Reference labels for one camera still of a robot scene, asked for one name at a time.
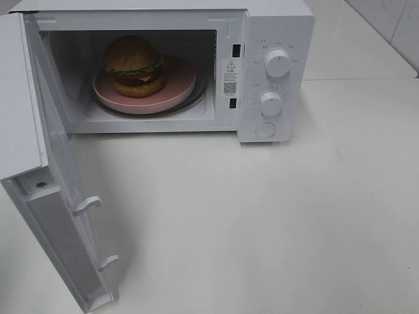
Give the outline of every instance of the pink plate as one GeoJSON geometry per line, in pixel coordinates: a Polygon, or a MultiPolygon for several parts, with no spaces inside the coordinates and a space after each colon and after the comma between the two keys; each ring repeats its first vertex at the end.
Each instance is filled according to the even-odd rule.
{"type": "Polygon", "coordinates": [[[179,58],[164,56],[168,74],[166,85],[157,93],[133,98],[118,94],[112,77],[102,69],[93,80],[93,89],[100,102],[116,111],[132,114],[159,113],[168,110],[187,99],[195,86],[194,67],[179,58]]]}

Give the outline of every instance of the timer knob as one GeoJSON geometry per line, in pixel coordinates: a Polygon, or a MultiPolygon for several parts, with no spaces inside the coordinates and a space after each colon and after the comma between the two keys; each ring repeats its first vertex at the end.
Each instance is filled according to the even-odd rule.
{"type": "Polygon", "coordinates": [[[281,95],[276,92],[265,92],[259,100],[259,105],[263,115],[276,116],[282,111],[283,100],[281,95]]]}
{"type": "Polygon", "coordinates": [[[271,77],[282,77],[291,67],[291,56],[288,52],[277,48],[264,57],[264,68],[271,77]]]}

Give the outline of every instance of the white microwave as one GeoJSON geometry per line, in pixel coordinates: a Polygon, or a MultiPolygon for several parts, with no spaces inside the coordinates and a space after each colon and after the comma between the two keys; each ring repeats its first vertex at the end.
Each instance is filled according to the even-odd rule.
{"type": "Polygon", "coordinates": [[[0,179],[84,312],[113,297],[68,135],[237,131],[286,141],[314,17],[303,0],[23,0],[0,16],[0,179]],[[103,49],[139,35],[196,69],[191,96],[159,114],[95,97],[103,49]]]}

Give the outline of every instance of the burger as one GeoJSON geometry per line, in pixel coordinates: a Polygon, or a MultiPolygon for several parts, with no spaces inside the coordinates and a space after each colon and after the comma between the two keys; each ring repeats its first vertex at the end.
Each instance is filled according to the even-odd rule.
{"type": "Polygon", "coordinates": [[[166,83],[163,55],[142,37],[123,36],[114,40],[105,49],[103,62],[121,95],[147,97],[166,83]]]}

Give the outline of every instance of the open microwave door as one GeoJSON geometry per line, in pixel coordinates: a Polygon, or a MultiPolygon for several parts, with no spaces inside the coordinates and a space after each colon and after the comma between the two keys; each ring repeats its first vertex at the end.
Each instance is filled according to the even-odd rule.
{"type": "Polygon", "coordinates": [[[113,297],[36,21],[0,16],[0,180],[84,312],[113,297]]]}

